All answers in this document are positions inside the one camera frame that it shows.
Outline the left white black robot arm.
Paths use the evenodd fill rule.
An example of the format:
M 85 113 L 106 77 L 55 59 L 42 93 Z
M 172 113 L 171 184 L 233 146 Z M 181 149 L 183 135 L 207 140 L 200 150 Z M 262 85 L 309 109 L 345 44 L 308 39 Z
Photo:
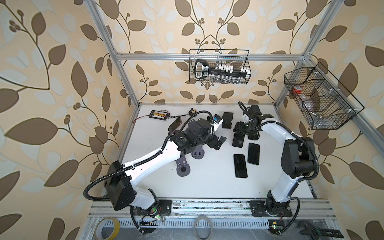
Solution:
M 223 119 L 209 114 L 209 119 L 194 121 L 189 118 L 179 132 L 168 135 L 161 147 L 132 162 L 110 165 L 107 175 L 91 182 L 83 196 L 94 202 L 111 202 L 114 210 L 137 207 L 152 214 L 157 210 L 159 200 L 151 189 L 140 189 L 138 183 L 162 166 L 193 153 L 199 146 L 208 145 L 219 150 L 226 141 L 215 131 Z

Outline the grey round stand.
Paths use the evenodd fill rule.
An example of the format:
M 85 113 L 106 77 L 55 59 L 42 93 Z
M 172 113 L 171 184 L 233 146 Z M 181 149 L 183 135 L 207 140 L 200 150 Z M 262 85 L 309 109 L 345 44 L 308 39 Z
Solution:
M 191 153 L 192 157 L 197 160 L 201 160 L 204 155 L 205 151 L 203 149 L 203 146 L 197 146 L 194 151 Z

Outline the black phone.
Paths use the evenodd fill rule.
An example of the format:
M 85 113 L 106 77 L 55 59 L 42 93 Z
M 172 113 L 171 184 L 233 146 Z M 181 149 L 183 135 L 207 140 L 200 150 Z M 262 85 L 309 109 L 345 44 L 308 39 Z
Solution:
M 235 166 L 235 175 L 237 178 L 248 177 L 246 159 L 244 155 L 235 154 L 234 155 L 234 166 Z
M 243 133 L 234 133 L 232 146 L 242 148 L 244 144 L 245 135 Z
M 260 164 L 260 145 L 249 143 L 247 161 L 257 166 Z
M 252 141 L 257 141 L 260 138 L 260 133 L 258 130 L 253 130 L 248 133 L 248 139 Z

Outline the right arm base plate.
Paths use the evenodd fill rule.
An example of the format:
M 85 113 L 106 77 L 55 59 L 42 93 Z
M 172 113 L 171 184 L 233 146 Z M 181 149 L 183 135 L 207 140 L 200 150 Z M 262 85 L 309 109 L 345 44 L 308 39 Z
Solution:
M 253 217 L 292 217 L 290 201 L 279 203 L 273 199 L 250 201 Z

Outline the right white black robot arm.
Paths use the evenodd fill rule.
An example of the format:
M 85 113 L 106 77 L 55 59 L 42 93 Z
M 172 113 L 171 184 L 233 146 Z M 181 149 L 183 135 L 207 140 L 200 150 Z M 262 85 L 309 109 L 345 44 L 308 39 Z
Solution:
M 315 179 L 320 171 L 315 144 L 311 138 L 295 134 L 270 114 L 262 114 L 258 105 L 246 107 L 238 102 L 243 112 L 242 121 L 237 122 L 234 132 L 249 137 L 259 137 L 263 131 L 273 137 L 282 147 L 282 174 L 267 194 L 264 211 L 276 216 L 289 206 L 292 194 L 303 181 Z

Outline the dark round stand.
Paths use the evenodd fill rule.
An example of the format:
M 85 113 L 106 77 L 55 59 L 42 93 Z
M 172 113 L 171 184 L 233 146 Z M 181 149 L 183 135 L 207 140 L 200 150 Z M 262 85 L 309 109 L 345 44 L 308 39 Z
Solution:
M 180 157 L 175 162 L 177 164 L 176 170 L 179 177 L 186 177 L 190 174 L 191 168 L 185 156 Z

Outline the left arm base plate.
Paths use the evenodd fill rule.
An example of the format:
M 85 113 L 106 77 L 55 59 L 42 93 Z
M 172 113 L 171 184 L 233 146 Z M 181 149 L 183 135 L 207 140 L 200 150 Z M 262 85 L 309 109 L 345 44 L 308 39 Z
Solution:
M 147 210 L 143 210 L 139 207 L 133 207 L 133 213 L 138 216 L 169 216 L 172 211 L 172 200 L 157 200 L 155 203 Z

